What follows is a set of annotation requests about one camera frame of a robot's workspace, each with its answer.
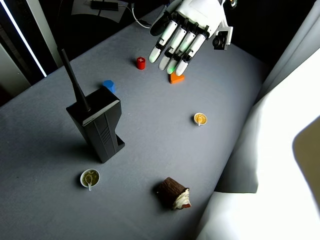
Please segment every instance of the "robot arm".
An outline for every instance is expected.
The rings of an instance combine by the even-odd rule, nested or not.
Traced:
[[[231,43],[233,28],[226,20],[223,4],[226,0],[175,0],[154,22],[150,29],[153,36],[162,33],[150,53],[154,63],[169,47],[159,63],[167,73],[180,76],[205,40],[214,36],[214,49],[226,50]],[[237,0],[227,0],[235,8]]]

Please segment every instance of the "dark background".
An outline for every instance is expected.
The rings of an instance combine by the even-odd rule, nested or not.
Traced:
[[[225,10],[228,24],[234,27],[232,43],[272,68],[315,1],[238,0],[236,9]],[[118,24],[94,15],[71,16],[73,0],[39,2],[57,43],[66,48],[71,59],[134,21],[127,9]],[[136,0],[136,17],[166,3],[168,0]]]

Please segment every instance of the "orange triangular block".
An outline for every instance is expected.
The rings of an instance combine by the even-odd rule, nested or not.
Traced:
[[[170,83],[171,84],[177,84],[185,80],[185,76],[177,76],[174,72],[170,74]]]

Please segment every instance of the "gray table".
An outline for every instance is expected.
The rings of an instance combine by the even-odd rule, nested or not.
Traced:
[[[152,21],[160,8],[147,16]],[[192,238],[256,98],[266,66],[209,40],[170,84],[157,64],[140,71],[157,38],[132,24],[71,62],[85,94],[116,85],[125,147],[105,164],[65,108],[75,101],[60,68],[0,109],[0,239],[178,240]],[[194,113],[208,117],[205,126]],[[88,168],[100,171],[89,192]],[[190,187],[191,208],[164,209],[152,192],[166,177]]]

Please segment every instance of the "red cylinder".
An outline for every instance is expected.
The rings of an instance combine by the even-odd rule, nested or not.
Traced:
[[[146,68],[146,60],[143,57],[138,57],[136,59],[136,67],[140,70],[143,70]]]

